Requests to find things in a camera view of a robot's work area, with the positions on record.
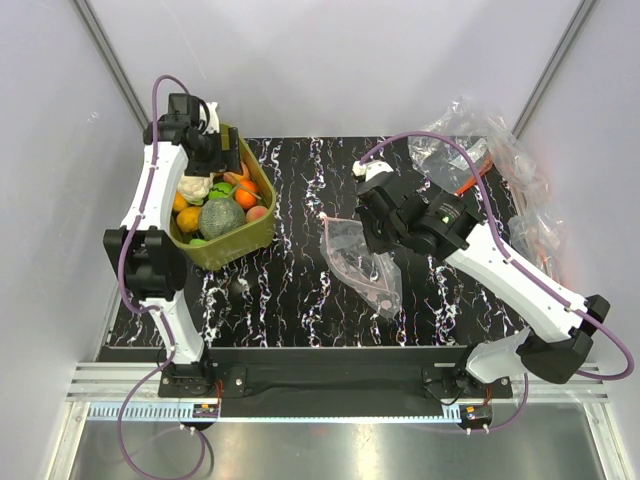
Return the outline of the clear zip top bag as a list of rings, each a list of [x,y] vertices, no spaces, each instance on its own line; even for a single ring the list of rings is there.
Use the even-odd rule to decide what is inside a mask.
[[[360,221],[319,214],[323,222],[321,255],[331,272],[386,319],[393,319],[402,307],[400,268],[388,253],[368,250]]]

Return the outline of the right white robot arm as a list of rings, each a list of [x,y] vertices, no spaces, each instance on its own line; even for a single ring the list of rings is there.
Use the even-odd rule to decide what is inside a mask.
[[[425,199],[388,171],[357,177],[356,194],[371,252],[405,247],[431,256],[481,283],[526,322],[518,334],[467,350],[453,374],[460,393],[476,396],[523,373],[564,384],[582,367],[593,346],[583,316],[593,313],[601,322],[608,313],[602,297],[569,293],[492,235],[478,209],[456,195]]]

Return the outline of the white cauliflower toy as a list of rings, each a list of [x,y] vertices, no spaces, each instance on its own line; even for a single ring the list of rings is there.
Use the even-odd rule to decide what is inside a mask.
[[[214,176],[183,175],[177,185],[177,192],[190,204],[202,205],[213,185]]]

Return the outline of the olive green plastic bin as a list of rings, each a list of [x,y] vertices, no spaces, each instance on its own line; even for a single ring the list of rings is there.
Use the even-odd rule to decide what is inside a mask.
[[[227,124],[221,125],[221,134],[223,135],[222,145],[228,147],[227,131],[232,126]],[[257,221],[246,223],[227,234],[217,237],[213,240],[206,240],[200,231],[193,234],[182,233],[176,224],[176,217],[178,213],[172,214],[172,220],[170,223],[170,235],[176,246],[182,249],[191,261],[199,267],[217,271],[224,265],[239,259],[255,250],[267,247],[271,244],[275,234],[275,216],[274,209],[276,206],[276,193],[269,180],[264,173],[260,163],[256,160],[253,152],[246,144],[244,138],[241,136],[239,140],[239,148],[241,161],[244,162],[250,171],[251,179],[241,182],[251,181],[256,184],[259,189],[259,200],[257,205],[265,206],[269,209],[268,213]],[[224,182],[223,174],[216,174],[214,176],[214,183]],[[234,193],[230,197],[235,201],[235,191],[239,184],[235,186]],[[208,197],[204,200],[201,209],[204,204],[210,200]],[[201,246],[189,245],[189,241],[192,238],[199,238],[206,240],[207,243]]]

